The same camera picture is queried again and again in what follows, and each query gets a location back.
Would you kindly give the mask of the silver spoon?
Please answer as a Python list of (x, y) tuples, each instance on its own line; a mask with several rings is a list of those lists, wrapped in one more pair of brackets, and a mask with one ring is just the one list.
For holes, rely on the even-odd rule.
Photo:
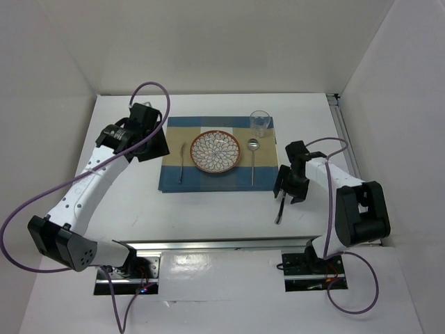
[(255, 151), (259, 148), (259, 142), (256, 138), (250, 138), (247, 143), (247, 148), (251, 152), (251, 185), (254, 186), (254, 165), (255, 165)]

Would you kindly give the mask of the clear drinking glass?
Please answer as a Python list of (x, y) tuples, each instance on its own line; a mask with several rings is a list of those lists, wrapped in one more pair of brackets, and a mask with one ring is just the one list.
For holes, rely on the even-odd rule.
[(266, 111), (256, 110), (250, 114), (250, 128), (254, 137), (264, 137), (270, 124), (270, 115)]

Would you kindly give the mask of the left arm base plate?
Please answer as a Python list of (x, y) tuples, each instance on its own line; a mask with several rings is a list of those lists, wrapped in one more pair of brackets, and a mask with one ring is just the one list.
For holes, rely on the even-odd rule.
[(159, 252), (141, 252), (143, 263), (136, 266), (131, 273), (124, 273), (113, 267), (107, 268), (107, 274), (116, 296), (131, 296), (137, 291), (140, 295), (159, 293), (159, 269), (161, 254)]

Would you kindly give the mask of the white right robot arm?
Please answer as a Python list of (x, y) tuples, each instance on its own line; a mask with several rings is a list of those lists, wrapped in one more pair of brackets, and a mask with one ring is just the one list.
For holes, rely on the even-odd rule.
[(311, 152), (303, 141), (294, 141), (285, 150), (290, 165), (280, 166), (274, 196), (289, 196), (292, 205), (304, 202), (311, 183), (325, 189), (328, 195), (326, 232), (308, 242), (303, 257), (306, 270), (318, 273), (326, 267), (327, 259), (390, 235), (382, 186), (376, 181), (365, 182), (334, 165), (330, 158), (340, 150), (329, 155)]

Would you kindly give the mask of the blue beige checked placemat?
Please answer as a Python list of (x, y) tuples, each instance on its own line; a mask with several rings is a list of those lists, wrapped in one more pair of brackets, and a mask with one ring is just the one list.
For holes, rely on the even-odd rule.
[[(221, 130), (232, 134), (241, 146), (237, 165), (225, 173), (206, 173), (192, 162), (190, 146), (203, 132)], [(254, 186), (251, 185), (251, 152), (248, 139), (253, 137), (248, 116), (170, 117), (165, 134), (170, 154), (161, 162), (158, 190), (164, 193), (209, 191), (271, 191), (279, 171), (274, 122), (271, 120), (260, 147), (255, 152)], [(186, 142), (184, 170), (179, 184), (180, 147)]]

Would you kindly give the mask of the silver table knife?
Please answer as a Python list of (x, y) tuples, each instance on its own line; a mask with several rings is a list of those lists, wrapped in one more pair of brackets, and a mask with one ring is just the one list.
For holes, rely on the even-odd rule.
[(286, 194), (283, 193), (282, 194), (282, 198), (281, 198), (281, 202), (280, 202), (280, 208), (279, 208), (279, 211), (278, 211), (277, 216), (275, 218), (275, 225), (279, 225), (281, 223), (281, 221), (282, 221), (282, 215), (283, 215), (283, 211), (284, 211), (285, 199), (286, 199)]

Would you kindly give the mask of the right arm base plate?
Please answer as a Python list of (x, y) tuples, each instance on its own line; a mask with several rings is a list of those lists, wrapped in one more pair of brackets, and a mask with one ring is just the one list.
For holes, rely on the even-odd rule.
[(286, 292), (312, 292), (348, 289), (345, 269), (340, 256), (331, 260), (311, 260), (303, 253), (282, 253), (276, 268), (284, 275)]

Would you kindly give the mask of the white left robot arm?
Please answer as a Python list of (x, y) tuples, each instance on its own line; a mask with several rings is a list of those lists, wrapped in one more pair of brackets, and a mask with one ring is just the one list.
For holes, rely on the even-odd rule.
[(85, 236), (89, 222), (115, 179), (133, 159), (148, 161), (169, 154), (160, 126), (161, 112), (134, 104), (129, 117), (105, 127), (84, 168), (62, 200), (43, 218), (33, 216), (28, 230), (39, 252), (80, 272), (89, 266), (112, 267), (123, 278), (143, 264), (136, 250), (119, 241), (93, 241)]

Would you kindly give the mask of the silver fork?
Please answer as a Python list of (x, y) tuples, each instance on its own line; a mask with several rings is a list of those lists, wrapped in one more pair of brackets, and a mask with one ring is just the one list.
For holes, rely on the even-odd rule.
[(179, 184), (182, 183), (182, 176), (184, 170), (184, 151), (186, 150), (186, 142), (183, 142), (180, 147), (180, 171), (179, 171)]

